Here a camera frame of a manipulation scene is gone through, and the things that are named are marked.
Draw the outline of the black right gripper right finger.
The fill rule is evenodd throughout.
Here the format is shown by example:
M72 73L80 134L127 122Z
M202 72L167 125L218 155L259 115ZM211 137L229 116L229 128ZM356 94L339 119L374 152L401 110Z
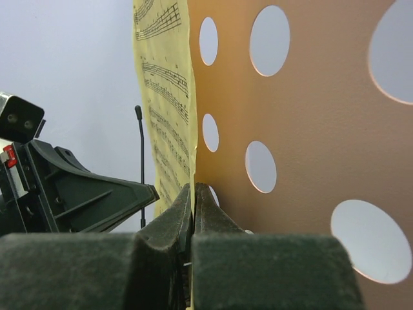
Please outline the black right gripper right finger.
M364 309L348 254L332 236L248 234L196 185L196 309Z

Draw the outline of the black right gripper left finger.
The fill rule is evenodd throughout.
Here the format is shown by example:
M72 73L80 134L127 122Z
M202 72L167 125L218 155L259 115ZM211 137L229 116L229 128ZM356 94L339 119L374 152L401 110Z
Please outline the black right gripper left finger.
M13 233L1 238L2 309L185 309L190 186L135 233Z

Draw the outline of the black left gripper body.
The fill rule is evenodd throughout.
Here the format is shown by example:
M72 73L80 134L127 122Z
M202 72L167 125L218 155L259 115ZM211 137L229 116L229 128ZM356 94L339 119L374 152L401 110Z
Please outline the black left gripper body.
M32 140L13 142L1 151L1 234L58 233L61 194L55 181L61 169L40 155L61 159L61 147Z

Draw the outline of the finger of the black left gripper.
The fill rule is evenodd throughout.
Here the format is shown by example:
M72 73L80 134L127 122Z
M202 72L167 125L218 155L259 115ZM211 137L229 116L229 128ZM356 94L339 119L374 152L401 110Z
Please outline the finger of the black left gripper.
M153 185L90 172L70 150L43 141L28 144L28 159L47 233L111 231L159 199Z

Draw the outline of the pink perforated music stand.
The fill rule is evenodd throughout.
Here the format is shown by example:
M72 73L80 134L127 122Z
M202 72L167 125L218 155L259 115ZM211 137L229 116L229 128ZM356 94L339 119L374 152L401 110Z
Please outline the pink perforated music stand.
M193 219L207 184L248 234L336 238L364 309L411 309L412 2L187 3Z

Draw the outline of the yellow sheet music page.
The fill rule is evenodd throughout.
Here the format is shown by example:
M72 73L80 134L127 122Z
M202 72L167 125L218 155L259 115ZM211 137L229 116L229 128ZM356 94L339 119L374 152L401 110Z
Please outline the yellow sheet music page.
M132 42L144 119L167 210L184 185L194 185L197 151L196 84L187 1L133 1Z

